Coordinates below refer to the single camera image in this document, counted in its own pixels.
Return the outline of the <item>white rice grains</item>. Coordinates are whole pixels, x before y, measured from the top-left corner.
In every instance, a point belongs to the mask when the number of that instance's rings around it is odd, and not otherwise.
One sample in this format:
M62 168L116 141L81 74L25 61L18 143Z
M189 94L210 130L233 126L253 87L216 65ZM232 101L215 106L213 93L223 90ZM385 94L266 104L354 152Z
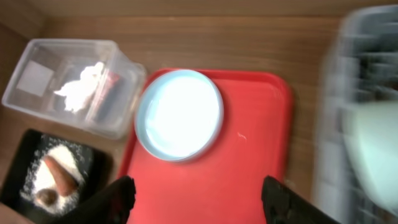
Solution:
M45 156L52 156L75 179L78 188L67 197L58 194L55 204L46 207L35 199L41 189L57 190L55 181L44 163ZM59 217L73 210L79 204L94 163L92 148L67 141L48 134L41 135L39 145L35 147L33 161L28 166L20 196L53 217Z

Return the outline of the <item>light blue plate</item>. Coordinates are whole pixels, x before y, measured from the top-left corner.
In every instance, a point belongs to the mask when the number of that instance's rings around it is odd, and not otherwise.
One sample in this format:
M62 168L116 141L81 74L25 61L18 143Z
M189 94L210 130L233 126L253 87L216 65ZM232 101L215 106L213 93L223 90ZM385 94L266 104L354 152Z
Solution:
M144 90L134 129L152 156L186 161L215 142L223 118L223 98L210 78L194 70L174 70L160 75Z

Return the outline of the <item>red snack wrapper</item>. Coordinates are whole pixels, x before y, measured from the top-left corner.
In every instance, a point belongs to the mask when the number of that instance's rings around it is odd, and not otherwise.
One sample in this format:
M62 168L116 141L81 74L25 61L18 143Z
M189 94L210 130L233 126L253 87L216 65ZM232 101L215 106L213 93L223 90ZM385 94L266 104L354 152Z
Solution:
M99 100L96 103L93 117L94 121L100 122L105 119L110 110L111 103L116 92L115 88L118 86L120 78L121 77L117 73L108 73L103 90L99 96Z

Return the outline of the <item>black tray bin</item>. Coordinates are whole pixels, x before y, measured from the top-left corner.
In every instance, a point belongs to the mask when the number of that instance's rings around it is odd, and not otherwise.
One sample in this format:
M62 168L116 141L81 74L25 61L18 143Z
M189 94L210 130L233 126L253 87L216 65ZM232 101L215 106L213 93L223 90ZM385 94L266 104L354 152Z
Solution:
M39 145L39 139L43 134L44 133L32 129L25 132L1 190L1 203L34 223L51 223L62 216L53 217L49 215L45 211L35 207L33 203L23 199L19 194L19 191L24 185L25 177L27 176L28 166L33 161L35 147ZM102 187L103 182L107 179L109 174L111 158L98 149L91 146L88 147L93 150L94 163L91 168L88 183L83 189L83 195L77 206L89 199Z

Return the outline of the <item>orange carrot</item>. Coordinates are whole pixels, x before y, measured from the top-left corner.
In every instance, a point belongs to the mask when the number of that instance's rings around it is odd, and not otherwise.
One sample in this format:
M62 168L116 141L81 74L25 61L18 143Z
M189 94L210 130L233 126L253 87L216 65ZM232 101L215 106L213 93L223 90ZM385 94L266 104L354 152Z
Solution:
M59 195L67 197L77 190L78 185L75 179L52 156L45 156L44 163L55 181Z

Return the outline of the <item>red serving tray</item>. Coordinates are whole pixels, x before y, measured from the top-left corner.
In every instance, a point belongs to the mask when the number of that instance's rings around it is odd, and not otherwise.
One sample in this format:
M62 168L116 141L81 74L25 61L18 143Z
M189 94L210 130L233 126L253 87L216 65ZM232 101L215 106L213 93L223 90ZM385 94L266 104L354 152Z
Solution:
M135 181L129 223L264 223L262 183L282 180L293 95L267 72L204 70L223 98L224 119L214 143L198 157L160 160L133 128L119 175Z

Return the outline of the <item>mint green bowl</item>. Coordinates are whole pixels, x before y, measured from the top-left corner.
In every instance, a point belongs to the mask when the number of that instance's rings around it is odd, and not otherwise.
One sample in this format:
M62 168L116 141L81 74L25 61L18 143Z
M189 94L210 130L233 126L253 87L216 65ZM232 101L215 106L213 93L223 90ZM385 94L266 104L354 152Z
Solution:
M346 150L365 194L397 213L397 102L350 106L342 117Z

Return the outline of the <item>clear plastic bin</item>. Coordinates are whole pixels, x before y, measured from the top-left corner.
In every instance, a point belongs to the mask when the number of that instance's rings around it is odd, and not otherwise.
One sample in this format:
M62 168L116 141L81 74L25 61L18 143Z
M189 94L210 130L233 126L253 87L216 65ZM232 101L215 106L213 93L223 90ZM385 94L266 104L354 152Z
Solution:
M99 85L85 109L65 111L65 97L54 93L97 62L104 63ZM96 103L108 73L121 78L105 119L94 121ZM133 62L112 40L33 39L25 48L2 96L8 108L78 128L109 139L119 139L128 131L142 90L146 70Z

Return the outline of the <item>white tissue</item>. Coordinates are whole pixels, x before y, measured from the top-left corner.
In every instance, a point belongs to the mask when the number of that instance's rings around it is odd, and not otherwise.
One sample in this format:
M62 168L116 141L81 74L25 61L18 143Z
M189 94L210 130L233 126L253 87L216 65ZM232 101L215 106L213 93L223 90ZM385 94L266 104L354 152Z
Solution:
M54 91L56 95L65 97L65 111L77 113L86 108L99 85L103 69L103 62L85 67L79 80L70 81Z

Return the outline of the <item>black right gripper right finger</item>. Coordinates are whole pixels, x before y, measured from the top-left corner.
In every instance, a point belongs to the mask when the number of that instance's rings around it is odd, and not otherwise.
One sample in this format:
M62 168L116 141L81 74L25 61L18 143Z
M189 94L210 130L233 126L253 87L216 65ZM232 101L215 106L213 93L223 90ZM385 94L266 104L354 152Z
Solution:
M269 175L261 198L267 224L339 224Z

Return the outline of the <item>grey dishwasher rack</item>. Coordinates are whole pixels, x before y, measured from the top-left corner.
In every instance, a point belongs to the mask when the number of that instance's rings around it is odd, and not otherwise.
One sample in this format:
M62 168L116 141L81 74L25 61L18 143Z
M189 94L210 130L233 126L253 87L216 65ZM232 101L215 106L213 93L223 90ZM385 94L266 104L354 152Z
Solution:
M339 223L396 223L397 213L364 192L344 142L342 117L354 105L397 102L397 6L351 13L325 58L315 137L315 203Z

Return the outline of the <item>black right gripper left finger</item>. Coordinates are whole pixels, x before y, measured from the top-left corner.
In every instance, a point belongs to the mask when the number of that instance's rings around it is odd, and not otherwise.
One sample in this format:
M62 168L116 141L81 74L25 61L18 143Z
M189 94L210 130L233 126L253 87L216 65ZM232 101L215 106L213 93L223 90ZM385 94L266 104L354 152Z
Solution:
M134 179L123 176L53 224L126 224L136 201Z

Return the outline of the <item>brown food scrap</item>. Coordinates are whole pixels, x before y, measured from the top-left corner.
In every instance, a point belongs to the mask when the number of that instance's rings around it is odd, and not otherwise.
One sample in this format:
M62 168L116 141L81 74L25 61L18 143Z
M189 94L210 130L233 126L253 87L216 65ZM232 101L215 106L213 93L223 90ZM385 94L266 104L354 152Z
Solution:
M53 189L41 189L35 194L35 199L40 204L50 207L57 202L58 193Z

